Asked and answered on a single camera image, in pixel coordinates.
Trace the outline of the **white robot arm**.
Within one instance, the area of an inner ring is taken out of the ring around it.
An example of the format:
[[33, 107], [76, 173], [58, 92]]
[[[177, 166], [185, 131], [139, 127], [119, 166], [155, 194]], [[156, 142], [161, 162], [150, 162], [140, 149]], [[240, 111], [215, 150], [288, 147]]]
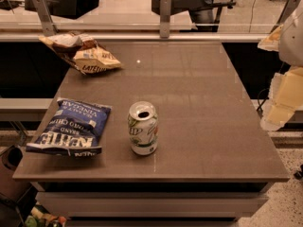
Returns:
[[303, 105], [303, 8], [261, 40], [258, 48], [276, 51], [290, 65], [284, 74], [274, 74], [260, 121], [265, 131], [277, 131]]

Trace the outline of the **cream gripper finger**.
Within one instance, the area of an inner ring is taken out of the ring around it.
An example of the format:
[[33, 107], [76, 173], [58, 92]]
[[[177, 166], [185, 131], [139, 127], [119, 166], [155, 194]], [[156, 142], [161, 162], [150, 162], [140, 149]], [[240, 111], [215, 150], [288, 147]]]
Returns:
[[278, 26], [273, 32], [271, 32], [266, 38], [262, 39], [258, 43], [258, 48], [266, 51], [278, 51], [280, 34], [283, 26]]
[[285, 74], [275, 73], [268, 97], [260, 126], [265, 131], [277, 131], [303, 105], [303, 67], [292, 66]]

